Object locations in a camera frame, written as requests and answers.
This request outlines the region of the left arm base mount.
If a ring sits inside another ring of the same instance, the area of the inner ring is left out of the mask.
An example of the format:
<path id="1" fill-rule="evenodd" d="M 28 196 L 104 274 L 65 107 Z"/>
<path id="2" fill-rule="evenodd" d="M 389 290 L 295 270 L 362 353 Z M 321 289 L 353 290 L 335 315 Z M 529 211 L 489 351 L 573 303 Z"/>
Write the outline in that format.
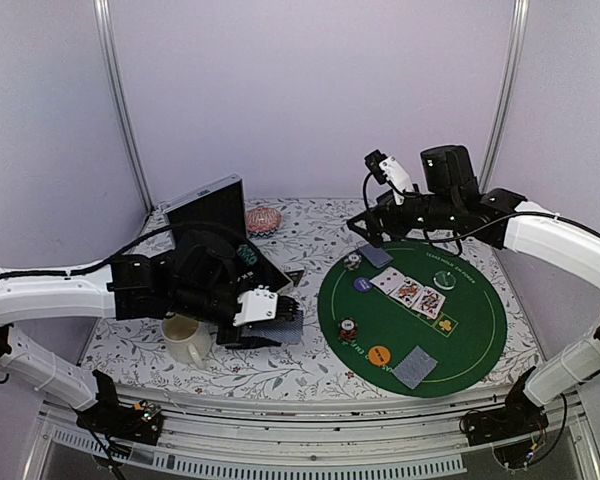
<path id="1" fill-rule="evenodd" d="M 110 376 L 98 370 L 92 375 L 97 386 L 96 403 L 76 411 L 77 425 L 108 438 L 156 446 L 164 423 L 161 406 L 148 400 L 125 406 L 120 403 Z"/>

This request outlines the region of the red black poker chip stack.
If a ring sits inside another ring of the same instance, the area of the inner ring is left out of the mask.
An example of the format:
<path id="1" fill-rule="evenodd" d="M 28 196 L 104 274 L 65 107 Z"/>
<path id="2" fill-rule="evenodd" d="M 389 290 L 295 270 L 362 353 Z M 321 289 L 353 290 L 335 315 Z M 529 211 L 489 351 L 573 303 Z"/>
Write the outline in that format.
<path id="1" fill-rule="evenodd" d="M 352 318 L 344 318 L 338 324 L 338 339 L 342 343 L 352 343 L 358 336 L 358 324 Z"/>

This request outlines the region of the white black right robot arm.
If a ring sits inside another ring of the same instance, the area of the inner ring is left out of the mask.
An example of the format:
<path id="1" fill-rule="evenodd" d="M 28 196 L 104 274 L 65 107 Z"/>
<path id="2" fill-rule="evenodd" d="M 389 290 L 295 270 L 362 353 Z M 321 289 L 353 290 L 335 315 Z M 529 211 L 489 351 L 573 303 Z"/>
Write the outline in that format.
<path id="1" fill-rule="evenodd" d="M 537 259 L 600 292 L 600 232 L 511 190 L 482 192 L 463 145 L 426 149 L 420 160 L 424 192 L 394 157 L 369 153 L 364 159 L 369 176 L 389 190 L 348 220 L 348 228 L 375 247 L 385 238 L 403 240 L 413 230 L 449 231 L 454 241 L 471 238 Z M 516 381 L 497 427 L 504 435 L 519 435 L 545 405 L 598 374 L 600 317 L 583 337 Z"/>

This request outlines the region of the cream ceramic mug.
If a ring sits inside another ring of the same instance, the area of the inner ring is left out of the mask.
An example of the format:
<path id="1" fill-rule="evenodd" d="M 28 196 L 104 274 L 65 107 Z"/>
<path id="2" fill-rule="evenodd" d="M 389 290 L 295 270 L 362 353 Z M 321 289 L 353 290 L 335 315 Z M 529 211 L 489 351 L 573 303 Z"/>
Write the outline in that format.
<path id="1" fill-rule="evenodd" d="M 164 319 L 161 333 L 171 358 L 181 364 L 206 368 L 206 356 L 212 348 L 207 326 L 195 318 L 174 315 Z"/>

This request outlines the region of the left aluminium post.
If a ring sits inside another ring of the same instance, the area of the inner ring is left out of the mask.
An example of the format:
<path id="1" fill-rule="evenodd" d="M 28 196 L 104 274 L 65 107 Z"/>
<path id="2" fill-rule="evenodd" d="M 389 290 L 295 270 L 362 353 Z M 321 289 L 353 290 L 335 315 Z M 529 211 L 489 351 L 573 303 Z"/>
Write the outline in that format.
<path id="1" fill-rule="evenodd" d="M 147 213 L 151 213 L 154 209 L 154 202 L 150 193 L 145 169 L 140 158 L 131 115 L 124 92 L 111 17 L 111 4 L 107 0 L 95 0 L 93 6 L 106 76 L 123 145 L 130 164 L 132 179 L 144 210 Z"/>

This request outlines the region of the aluminium frame rail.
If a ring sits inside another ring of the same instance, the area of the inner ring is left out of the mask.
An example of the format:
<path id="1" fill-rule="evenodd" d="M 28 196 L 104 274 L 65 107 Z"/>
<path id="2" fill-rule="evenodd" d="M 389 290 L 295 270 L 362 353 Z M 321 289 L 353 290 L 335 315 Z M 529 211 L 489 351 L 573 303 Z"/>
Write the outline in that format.
<path id="1" fill-rule="evenodd" d="M 122 386 L 162 408 L 156 445 L 106 455 L 75 415 L 46 399 L 23 479 L 600 479 L 600 451 L 579 395 L 546 409 L 548 427 L 471 444 L 468 416 L 505 389 L 420 399 L 266 400 Z"/>

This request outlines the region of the right aluminium post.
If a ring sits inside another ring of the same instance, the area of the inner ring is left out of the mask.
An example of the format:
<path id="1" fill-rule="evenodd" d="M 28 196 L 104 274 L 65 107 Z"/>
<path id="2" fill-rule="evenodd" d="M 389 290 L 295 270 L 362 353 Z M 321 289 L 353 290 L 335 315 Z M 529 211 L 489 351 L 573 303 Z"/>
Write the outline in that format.
<path id="1" fill-rule="evenodd" d="M 529 0 L 515 0 L 513 2 L 513 12 L 504 68 L 500 81 L 494 118 L 479 174 L 479 185 L 481 189 L 486 189 L 489 186 L 496 169 L 498 155 L 513 99 L 516 78 L 523 55 L 529 7 Z"/>

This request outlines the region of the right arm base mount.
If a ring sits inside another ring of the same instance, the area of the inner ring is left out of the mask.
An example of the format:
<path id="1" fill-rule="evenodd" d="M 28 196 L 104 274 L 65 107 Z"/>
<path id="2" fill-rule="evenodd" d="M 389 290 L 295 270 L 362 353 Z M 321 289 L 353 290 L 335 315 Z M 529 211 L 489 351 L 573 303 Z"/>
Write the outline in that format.
<path id="1" fill-rule="evenodd" d="M 506 402 L 490 410 L 470 410 L 459 421 L 459 429 L 470 446 L 543 433 L 548 425 L 544 408 L 527 401 Z"/>

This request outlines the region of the clear glass dealer button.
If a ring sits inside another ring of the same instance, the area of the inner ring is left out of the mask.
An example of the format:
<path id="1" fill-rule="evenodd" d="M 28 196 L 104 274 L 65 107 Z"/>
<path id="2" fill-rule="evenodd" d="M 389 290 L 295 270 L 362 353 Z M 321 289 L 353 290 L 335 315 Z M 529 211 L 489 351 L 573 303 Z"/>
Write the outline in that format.
<path id="1" fill-rule="evenodd" d="M 454 274 L 448 270 L 440 270 L 433 276 L 434 284 L 441 290 L 453 290 L 457 284 Z"/>

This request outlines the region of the purple small blind button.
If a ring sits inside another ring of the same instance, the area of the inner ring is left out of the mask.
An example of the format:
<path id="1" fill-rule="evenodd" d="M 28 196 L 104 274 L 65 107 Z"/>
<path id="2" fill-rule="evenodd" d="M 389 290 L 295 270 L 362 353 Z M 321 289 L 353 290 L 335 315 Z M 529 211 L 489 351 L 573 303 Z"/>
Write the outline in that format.
<path id="1" fill-rule="evenodd" d="M 358 292 L 366 293 L 373 289 L 373 284 L 368 278 L 359 277 L 354 280 L 354 288 Z"/>

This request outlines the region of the white floral tablecloth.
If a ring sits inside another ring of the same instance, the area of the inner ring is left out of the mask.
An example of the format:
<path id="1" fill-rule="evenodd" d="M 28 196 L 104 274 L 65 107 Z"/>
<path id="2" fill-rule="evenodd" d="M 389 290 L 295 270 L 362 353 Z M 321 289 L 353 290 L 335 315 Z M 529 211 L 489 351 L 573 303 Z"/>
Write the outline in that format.
<path id="1" fill-rule="evenodd" d="M 108 374 L 120 387 L 176 393 L 266 400 L 345 400 L 409 397 L 380 389 L 354 376 L 333 353 L 320 328 L 317 301 L 321 283 L 339 257 L 356 250 L 362 239 L 346 221 L 361 213 L 358 199 L 273 199 L 281 227 L 257 240 L 259 250 L 286 271 L 305 270 L 290 295 L 303 311 L 299 344 L 250 350 L 216 345 L 206 368 L 181 364 L 169 355 L 161 324 L 153 319 L 103 319 L 95 327 L 82 364 Z M 488 376 L 471 389 L 505 389 L 540 364 L 542 353 L 514 292 L 492 249 L 475 240 L 463 244 L 460 256 L 495 287 L 505 308 L 508 336 L 503 354 Z"/>

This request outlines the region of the blue playing card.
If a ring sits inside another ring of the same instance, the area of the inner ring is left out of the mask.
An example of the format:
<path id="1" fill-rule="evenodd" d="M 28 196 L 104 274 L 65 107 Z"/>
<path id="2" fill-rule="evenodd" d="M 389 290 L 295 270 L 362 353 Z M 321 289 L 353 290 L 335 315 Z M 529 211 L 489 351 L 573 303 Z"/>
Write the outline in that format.
<path id="1" fill-rule="evenodd" d="M 411 384 L 410 367 L 405 360 L 401 361 L 396 367 L 392 369 L 392 374 L 399 380 L 403 385 L 409 387 Z"/>
<path id="2" fill-rule="evenodd" d="M 358 252 L 374 267 L 382 268 L 393 261 L 393 257 L 380 247 L 365 244 L 358 248 Z"/>
<path id="3" fill-rule="evenodd" d="M 438 361 L 419 346 L 416 346 L 403 360 L 410 367 L 409 389 L 418 387 L 438 365 Z"/>

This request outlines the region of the green round poker mat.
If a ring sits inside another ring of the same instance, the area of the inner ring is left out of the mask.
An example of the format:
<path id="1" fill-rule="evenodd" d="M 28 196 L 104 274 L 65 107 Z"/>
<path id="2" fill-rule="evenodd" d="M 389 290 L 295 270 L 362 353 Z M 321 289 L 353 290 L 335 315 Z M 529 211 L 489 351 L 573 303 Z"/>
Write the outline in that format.
<path id="1" fill-rule="evenodd" d="M 391 262 L 355 270 L 337 258 L 318 294 L 321 332 L 336 357 L 368 383 L 399 395 L 436 398 L 485 379 L 504 352 L 508 328 L 492 283 L 462 257 L 419 242 L 390 242 Z M 377 276 L 403 275 L 437 293 L 436 316 L 382 291 Z"/>

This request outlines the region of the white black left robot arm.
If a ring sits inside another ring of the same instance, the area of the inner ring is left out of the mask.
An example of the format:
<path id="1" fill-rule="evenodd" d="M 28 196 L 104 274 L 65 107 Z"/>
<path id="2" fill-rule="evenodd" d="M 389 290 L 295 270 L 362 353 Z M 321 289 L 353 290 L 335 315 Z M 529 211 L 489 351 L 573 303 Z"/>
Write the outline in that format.
<path id="1" fill-rule="evenodd" d="M 217 223 L 184 221 L 165 226 L 182 231 L 176 246 L 148 257 L 130 249 L 144 234 L 103 260 L 73 267 L 0 268 L 0 370 L 20 376 L 36 390 L 66 402 L 108 434 L 128 426 L 133 407 L 120 404 L 113 380 L 78 368 L 36 344 L 19 323 L 36 320 L 110 318 L 164 319 L 169 314 L 211 323 L 242 342 L 245 326 L 293 322 L 300 307 L 266 286 L 251 286 L 239 274 L 244 235 Z"/>

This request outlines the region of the orange big blind button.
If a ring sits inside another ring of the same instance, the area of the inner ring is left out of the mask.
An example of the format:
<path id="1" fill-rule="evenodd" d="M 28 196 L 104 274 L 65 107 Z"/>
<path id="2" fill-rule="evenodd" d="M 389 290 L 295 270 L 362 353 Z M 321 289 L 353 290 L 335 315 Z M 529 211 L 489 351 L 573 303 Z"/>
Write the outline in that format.
<path id="1" fill-rule="evenodd" d="M 391 352 L 385 346 L 376 345 L 369 349 L 367 359 L 374 366 L 384 367 L 390 363 Z"/>

